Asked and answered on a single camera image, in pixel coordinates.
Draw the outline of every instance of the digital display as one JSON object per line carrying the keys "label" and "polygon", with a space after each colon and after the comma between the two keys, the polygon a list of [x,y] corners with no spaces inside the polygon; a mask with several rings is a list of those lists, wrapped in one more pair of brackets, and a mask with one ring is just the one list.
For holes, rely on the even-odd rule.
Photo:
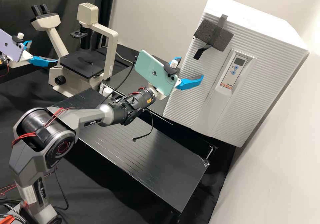
{"label": "digital display", "polygon": [[239,65],[239,66],[243,66],[244,63],[245,63],[245,60],[238,58],[238,57],[234,61],[234,64]]}

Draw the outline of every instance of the gray robotic arm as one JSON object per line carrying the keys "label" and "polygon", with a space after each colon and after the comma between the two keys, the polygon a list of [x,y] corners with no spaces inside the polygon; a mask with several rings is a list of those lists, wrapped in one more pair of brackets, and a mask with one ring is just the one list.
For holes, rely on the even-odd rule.
{"label": "gray robotic arm", "polygon": [[[78,140],[82,128],[99,124],[130,124],[145,108],[155,102],[155,90],[142,88],[96,109],[68,109],[54,119],[47,110],[35,108],[26,112],[15,124],[15,138],[32,136],[13,143],[10,168],[19,193],[24,217],[37,224],[59,224],[61,218],[49,203],[44,173],[49,172]],[[56,113],[58,107],[48,107]]]}

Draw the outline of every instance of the ribbed white panel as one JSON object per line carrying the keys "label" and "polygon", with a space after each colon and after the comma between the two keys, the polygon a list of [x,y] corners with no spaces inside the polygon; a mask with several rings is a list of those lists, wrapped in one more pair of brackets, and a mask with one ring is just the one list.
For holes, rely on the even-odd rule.
{"label": "ribbed white panel", "polygon": [[[199,24],[203,19],[217,23],[219,18],[204,12]],[[224,28],[234,34],[225,51],[220,52],[211,47],[204,51],[199,61],[193,56],[205,43],[197,38],[192,39],[180,77],[204,74],[204,79],[196,88],[174,92],[164,110],[164,116],[207,136],[240,147],[308,52],[228,22],[228,19]],[[209,98],[210,90],[214,88],[213,83],[231,49],[257,60],[242,85],[237,87],[238,90],[233,90],[233,95],[219,120],[208,123],[212,126],[211,131],[204,132],[193,124],[200,111],[205,112],[206,108],[214,109],[214,106],[204,107],[203,104]]]}

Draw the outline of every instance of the smartphone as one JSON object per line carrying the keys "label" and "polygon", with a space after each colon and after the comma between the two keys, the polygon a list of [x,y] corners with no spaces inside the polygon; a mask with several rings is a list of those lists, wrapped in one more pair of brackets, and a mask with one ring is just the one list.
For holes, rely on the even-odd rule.
{"label": "smartphone", "polygon": [[148,82],[164,95],[169,96],[178,80],[176,74],[170,75],[163,69],[163,64],[141,50],[134,66],[136,72],[143,76]]}
{"label": "smartphone", "polygon": [[24,50],[22,43],[16,43],[12,40],[12,36],[0,29],[0,51],[6,56],[10,57],[13,61],[20,61],[21,55]]}

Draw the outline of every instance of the blue phone mount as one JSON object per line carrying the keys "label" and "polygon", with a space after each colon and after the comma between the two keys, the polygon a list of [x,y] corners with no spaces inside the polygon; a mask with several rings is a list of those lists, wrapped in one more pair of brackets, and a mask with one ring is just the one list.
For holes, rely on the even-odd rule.
{"label": "blue phone mount", "polygon": [[[179,64],[181,61],[181,57],[175,57],[173,60],[176,60]],[[170,64],[171,62],[168,63],[167,65],[164,65],[163,68],[167,73],[175,74],[177,72],[177,69],[172,68]],[[204,75],[199,75],[191,78],[181,78],[181,83],[178,86],[176,86],[176,88],[180,90],[187,90],[187,89],[191,89],[193,87],[199,86],[203,80],[203,77]]]}
{"label": "blue phone mount", "polygon": [[[24,49],[28,51],[28,49],[31,46],[32,41],[25,41],[23,43]],[[28,62],[30,62],[34,66],[40,66],[40,67],[47,67],[51,62],[57,62],[56,59],[44,59],[43,57],[39,56],[33,56],[33,58],[29,59]]]}

